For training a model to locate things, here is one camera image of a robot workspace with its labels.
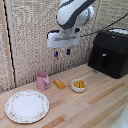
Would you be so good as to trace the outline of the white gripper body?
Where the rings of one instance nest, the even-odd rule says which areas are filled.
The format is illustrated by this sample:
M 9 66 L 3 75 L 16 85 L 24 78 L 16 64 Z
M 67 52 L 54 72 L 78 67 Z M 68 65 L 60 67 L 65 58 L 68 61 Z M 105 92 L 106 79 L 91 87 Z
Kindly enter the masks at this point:
M 80 41 L 80 33 L 62 34 L 60 30 L 53 30 L 47 34 L 47 46 L 56 49 L 58 47 L 77 45 Z

